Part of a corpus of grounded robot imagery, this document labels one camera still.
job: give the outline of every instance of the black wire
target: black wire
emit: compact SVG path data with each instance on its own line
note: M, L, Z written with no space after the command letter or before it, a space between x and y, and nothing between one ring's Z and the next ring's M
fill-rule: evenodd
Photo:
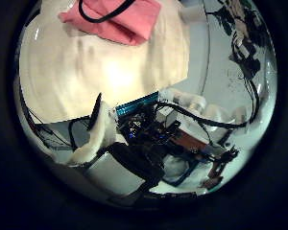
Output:
M253 90L253 92L255 94L256 107L255 107L255 111L253 113L253 116L251 116L250 119L247 122L242 123L242 124L220 123L220 122L215 122L215 121L208 120L208 119L205 119L205 118L201 118L201 117L196 116L193 113L189 112L188 110L180 107L179 105L176 105L176 104L163 103L163 102L155 102L155 104L156 104L156 108L158 108L160 106L172 107L177 112L179 112L179 113L181 113L181 114L183 114L185 116L188 116L188 117L192 118L193 120L195 120L195 121L197 121L199 123L202 123L203 125L207 125L207 126L210 126L210 127L222 127L222 128L225 128L225 129L246 127L248 124L251 124L255 120L255 118L257 116L257 113L259 111L259 96L258 96L258 93L256 91L256 86L254 85L252 80L249 80L249 83L251 84L252 90Z
M27 108L28 108L28 111L29 111L30 114L32 114L36 119L38 119L38 121L39 121L42 125L45 125L45 124L37 117L37 115L34 114L34 112L33 112L29 107L27 107ZM67 143L67 142L65 142L64 140L62 140L55 132L52 132L52 135L54 135L55 137L57 137L57 138L58 138L60 141L62 141L66 146L71 147L71 145L70 145L69 143Z
M88 21L90 23L102 23L102 22L107 21L107 20L111 19L112 17L117 16L118 14L124 12L129 6L132 5L132 3L134 1L135 0L126 0L117 9L115 9L111 13L109 13L109 14L101 17L101 18L91 18L90 16L86 15L84 12L84 9L83 9L84 0L80 0L79 1L79 13L83 19L85 19L86 21Z

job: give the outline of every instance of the black cable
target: black cable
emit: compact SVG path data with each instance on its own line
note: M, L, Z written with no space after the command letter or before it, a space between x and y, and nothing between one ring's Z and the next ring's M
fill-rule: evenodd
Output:
M104 21L107 21L109 19L111 19L114 16L117 16L118 14L124 12L129 6L132 5L132 3L135 0L126 0L125 2L123 2L117 9L115 9L114 11L112 11L111 13L101 17L101 18L91 18L90 16L86 15L83 9L83 3L84 0L80 0L79 1L79 13L81 15L82 18L84 18L86 21L90 22L90 23L102 23Z
M256 107L255 107L255 111L253 113L253 116L250 117L250 119L242 124L226 124L226 123L220 123L220 122L215 122L212 120L208 120L206 118L201 118L199 116L194 115L193 113L189 112L188 110L180 107L179 105L176 104L171 104L171 103L163 103L163 102L155 102L156 107L160 107L160 106L167 106L167 107L171 107L173 109L175 109L177 112L188 116L190 118L192 118L194 121L197 121L199 123L202 123L203 125L207 125L210 127L222 127L225 129L232 129L232 128L239 128L239 127L246 127L248 124L251 124L254 120L255 117L257 116L258 110L259 110L259 96L258 93L256 91L256 87L254 85L254 83L252 82L252 80L249 80L252 90L255 93L255 98L256 98Z
M68 134L69 134L69 138L70 138L70 146L71 146L71 149L73 151L75 151L78 146L75 142L75 138L74 138L74 135L73 135L73 125L76 123L76 122L79 122L79 121L82 121L82 120L86 120L88 117L82 117L82 118L77 118L77 119L74 119L72 120L69 124L68 124Z
M42 125L45 125L38 117L37 115L34 114L34 112L29 108L28 108L28 111L30 114L32 114L36 119L38 119L38 121L42 124ZM71 147L71 145L67 142L65 142L64 140L62 140L55 132L52 132L52 135L54 135L55 137L57 137L60 141L62 141L66 146L68 147Z

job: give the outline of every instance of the white tablecloth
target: white tablecloth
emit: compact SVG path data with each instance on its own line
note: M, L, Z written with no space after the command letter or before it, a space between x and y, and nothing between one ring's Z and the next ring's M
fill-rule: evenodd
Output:
M136 47L117 44L62 24L71 0L44 0L28 26L20 53L26 105L43 123L89 115L100 92L111 107L186 79L189 28L177 0L162 5L153 35Z

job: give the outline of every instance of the electronic component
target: electronic component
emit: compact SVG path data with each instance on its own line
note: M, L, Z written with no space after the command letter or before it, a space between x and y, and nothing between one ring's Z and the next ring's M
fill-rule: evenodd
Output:
M177 120L178 114L178 111L171 107L163 107L156 112L156 121L163 123L165 127L169 127Z

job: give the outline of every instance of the pink cloth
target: pink cloth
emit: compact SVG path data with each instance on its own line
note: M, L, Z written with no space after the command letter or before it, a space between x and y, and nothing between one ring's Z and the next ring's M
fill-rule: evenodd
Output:
M84 0L86 15L100 18L117 9L124 0ZM161 6L156 0L135 0L125 11L102 23L90 23L79 13L79 0L59 18L81 31L126 45L139 45L151 36Z

